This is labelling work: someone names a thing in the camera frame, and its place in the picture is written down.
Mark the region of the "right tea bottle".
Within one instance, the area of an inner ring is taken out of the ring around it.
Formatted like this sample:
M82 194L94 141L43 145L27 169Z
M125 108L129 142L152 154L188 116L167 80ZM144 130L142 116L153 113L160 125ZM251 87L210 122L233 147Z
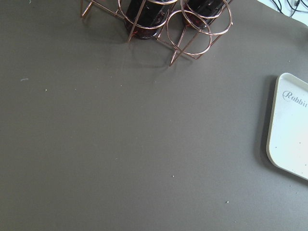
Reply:
M185 0L183 2L184 10L203 16L208 25L215 20L214 16L219 15L225 6L223 0ZM198 28L206 28L206 24L196 15L186 12L186 16Z

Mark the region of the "cream rabbit tray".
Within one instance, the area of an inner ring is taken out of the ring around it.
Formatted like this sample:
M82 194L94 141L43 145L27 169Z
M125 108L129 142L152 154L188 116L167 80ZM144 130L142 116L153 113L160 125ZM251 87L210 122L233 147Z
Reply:
M290 73L275 83L267 138L271 163L308 179L308 84Z

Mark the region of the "tea bottle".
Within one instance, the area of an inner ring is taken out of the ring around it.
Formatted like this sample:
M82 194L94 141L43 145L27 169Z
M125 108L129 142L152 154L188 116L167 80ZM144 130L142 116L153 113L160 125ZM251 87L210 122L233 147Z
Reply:
M219 15L225 6L223 0L185 0L183 2L184 10L203 16L208 25L215 20L214 16ZM186 12L186 16L198 28L206 28L206 24L196 15Z
M175 0L132 0L124 20L127 32L137 39L150 39L157 35L168 13L175 5Z

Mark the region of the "front tea bottle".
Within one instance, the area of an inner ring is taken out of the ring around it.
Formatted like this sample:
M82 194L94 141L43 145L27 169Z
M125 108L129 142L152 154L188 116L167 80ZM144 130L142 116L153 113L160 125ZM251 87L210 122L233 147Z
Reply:
M175 0L132 0L124 20L127 32L137 39L150 39L157 35L168 13L175 5Z

